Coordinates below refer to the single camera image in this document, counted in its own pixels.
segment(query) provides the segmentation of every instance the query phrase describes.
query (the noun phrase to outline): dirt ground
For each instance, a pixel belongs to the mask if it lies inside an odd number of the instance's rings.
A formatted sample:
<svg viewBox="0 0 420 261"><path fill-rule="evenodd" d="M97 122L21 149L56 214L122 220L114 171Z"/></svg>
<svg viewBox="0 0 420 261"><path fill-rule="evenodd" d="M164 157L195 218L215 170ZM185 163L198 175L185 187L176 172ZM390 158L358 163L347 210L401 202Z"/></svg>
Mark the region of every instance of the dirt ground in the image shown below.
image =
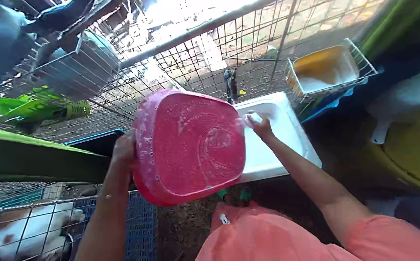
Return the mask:
<svg viewBox="0 0 420 261"><path fill-rule="evenodd" d="M339 244L319 209L307 198L290 176L246 183L259 205L277 210L323 243ZM237 197L240 184L228 189ZM216 195L179 206L158 209L158 260L193 261L210 235Z"/></svg>

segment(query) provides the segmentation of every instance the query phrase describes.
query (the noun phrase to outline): hand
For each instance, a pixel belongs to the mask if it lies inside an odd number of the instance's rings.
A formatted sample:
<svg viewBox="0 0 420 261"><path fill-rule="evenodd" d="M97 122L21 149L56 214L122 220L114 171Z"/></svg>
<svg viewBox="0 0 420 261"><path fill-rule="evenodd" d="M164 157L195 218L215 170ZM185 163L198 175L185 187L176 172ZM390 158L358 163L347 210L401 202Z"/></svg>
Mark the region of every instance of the hand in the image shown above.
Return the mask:
<svg viewBox="0 0 420 261"><path fill-rule="evenodd" d="M137 156L135 129L131 129L115 142L110 165L118 164L126 164L131 170L136 168Z"/></svg>
<svg viewBox="0 0 420 261"><path fill-rule="evenodd" d="M260 117L262 118L262 123L258 123L254 120L252 120L251 117L248 117L248 119L250 120L250 122L252 122L252 125L254 126L254 132L263 140L265 141L267 138L271 137L271 136L275 136L273 134L273 131L271 130L271 124L270 124L270 120L268 120L265 116L260 115Z"/></svg>

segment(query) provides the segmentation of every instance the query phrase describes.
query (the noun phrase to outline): white sink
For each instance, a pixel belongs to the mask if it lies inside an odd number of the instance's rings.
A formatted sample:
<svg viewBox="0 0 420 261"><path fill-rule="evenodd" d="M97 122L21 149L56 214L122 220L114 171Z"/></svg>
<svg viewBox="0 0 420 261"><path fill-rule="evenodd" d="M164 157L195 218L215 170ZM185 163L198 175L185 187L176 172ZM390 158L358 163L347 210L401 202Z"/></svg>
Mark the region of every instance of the white sink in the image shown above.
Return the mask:
<svg viewBox="0 0 420 261"><path fill-rule="evenodd" d="M284 92L250 99L235 104L234 107L239 116L253 110L267 117L270 120L273 133L278 139L311 163L322 167L320 158L313 149L310 140L308 140ZM241 182L288 174L275 154L251 128L245 128L244 134L246 162L242 171Z"/></svg>

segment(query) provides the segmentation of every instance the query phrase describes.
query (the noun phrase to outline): pink litter box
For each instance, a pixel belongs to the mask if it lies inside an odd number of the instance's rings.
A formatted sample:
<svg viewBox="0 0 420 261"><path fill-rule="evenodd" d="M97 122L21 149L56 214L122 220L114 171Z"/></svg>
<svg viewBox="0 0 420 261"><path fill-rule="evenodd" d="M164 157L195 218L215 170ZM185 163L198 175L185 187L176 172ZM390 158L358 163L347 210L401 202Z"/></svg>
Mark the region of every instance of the pink litter box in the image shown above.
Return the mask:
<svg viewBox="0 0 420 261"><path fill-rule="evenodd" d="M159 206L181 204L229 187L245 164L244 129L234 107L219 99L166 89L137 110L134 182Z"/></svg>

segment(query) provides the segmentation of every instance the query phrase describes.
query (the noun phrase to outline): white and brown rabbit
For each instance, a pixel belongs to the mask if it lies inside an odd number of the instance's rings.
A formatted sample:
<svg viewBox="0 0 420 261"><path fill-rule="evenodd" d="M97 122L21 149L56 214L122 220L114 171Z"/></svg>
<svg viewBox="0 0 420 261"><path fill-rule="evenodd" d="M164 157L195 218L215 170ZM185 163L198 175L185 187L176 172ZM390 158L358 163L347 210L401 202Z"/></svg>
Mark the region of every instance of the white and brown rabbit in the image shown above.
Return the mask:
<svg viewBox="0 0 420 261"><path fill-rule="evenodd" d="M1 213L0 260L14 261L33 257L45 261L58 260L70 244L60 234L61 228L85 219L83 211L75 210L73 206L73 202L68 202L35 207L32 211L21 209Z"/></svg>

